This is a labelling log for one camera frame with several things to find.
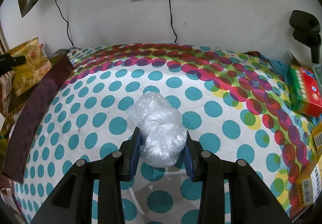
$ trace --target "white wall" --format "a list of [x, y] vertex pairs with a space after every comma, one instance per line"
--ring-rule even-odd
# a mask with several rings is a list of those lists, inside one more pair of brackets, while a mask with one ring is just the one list
[[[58, 0], [69, 19], [78, 47], [173, 42], [168, 0]], [[287, 50], [306, 63], [310, 50], [292, 38], [289, 17], [300, 9], [322, 24], [317, 0], [172, 0], [178, 43], [257, 50], [273, 59], [285, 59]], [[38, 36], [47, 54], [70, 46], [66, 23], [54, 0], [39, 0], [22, 19], [17, 0], [5, 0], [0, 19], [9, 47]]]

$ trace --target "fabric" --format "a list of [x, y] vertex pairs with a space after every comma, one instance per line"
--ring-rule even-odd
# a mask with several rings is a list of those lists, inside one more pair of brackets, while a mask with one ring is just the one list
[[[183, 126], [223, 160], [245, 159], [285, 211], [299, 212], [295, 180], [314, 154], [312, 123], [290, 110], [288, 88], [266, 60], [233, 51], [178, 44], [129, 44], [69, 52], [75, 71], [53, 99], [32, 144], [17, 201], [30, 222], [79, 158], [95, 161], [129, 139], [125, 110], [148, 91], [161, 93]], [[201, 183], [183, 159], [168, 169], [140, 160], [121, 183], [126, 223], [196, 223]], [[230, 222], [228, 183], [225, 220]], [[92, 223], [97, 223], [95, 181]]]

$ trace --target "green and red box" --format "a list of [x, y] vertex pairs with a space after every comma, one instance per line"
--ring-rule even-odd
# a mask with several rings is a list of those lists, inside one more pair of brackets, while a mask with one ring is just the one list
[[322, 98], [313, 71], [290, 65], [288, 83], [293, 111], [318, 117], [322, 113]]

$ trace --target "metal screw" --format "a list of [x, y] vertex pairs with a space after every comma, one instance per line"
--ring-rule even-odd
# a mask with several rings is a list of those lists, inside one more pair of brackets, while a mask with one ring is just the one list
[[120, 152], [120, 151], [114, 151], [113, 153], [112, 153], [112, 156], [114, 157], [114, 158], [118, 158], [119, 156], [121, 156], [122, 155], [122, 152]]
[[84, 164], [85, 164], [85, 160], [83, 160], [83, 159], [76, 161], [77, 166], [83, 166]]
[[239, 166], [242, 166], [242, 167], [245, 167], [247, 164], [246, 161], [244, 161], [244, 160], [238, 160], [237, 163]]
[[210, 153], [209, 151], [203, 151], [203, 152], [201, 153], [201, 155], [202, 155], [203, 157], [205, 157], [205, 158], [208, 158], [208, 157], [210, 157], [211, 153]]

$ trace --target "blue gripper pad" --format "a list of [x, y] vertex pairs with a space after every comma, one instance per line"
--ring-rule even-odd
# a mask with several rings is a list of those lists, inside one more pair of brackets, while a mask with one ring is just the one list
[[190, 155], [188, 145], [185, 146], [185, 148], [183, 149], [182, 152], [183, 152], [183, 156], [184, 156], [186, 173], [187, 173], [188, 177], [192, 180], [193, 176], [194, 176], [194, 171], [192, 169], [192, 158]]
[[142, 144], [143, 144], [142, 137], [141, 137], [141, 133], [139, 132], [136, 142], [135, 142], [133, 154], [131, 156], [131, 161], [130, 161], [130, 177], [131, 177], [131, 179], [136, 174], [137, 165], [139, 163], [139, 158], [140, 158], [140, 147], [142, 146]]

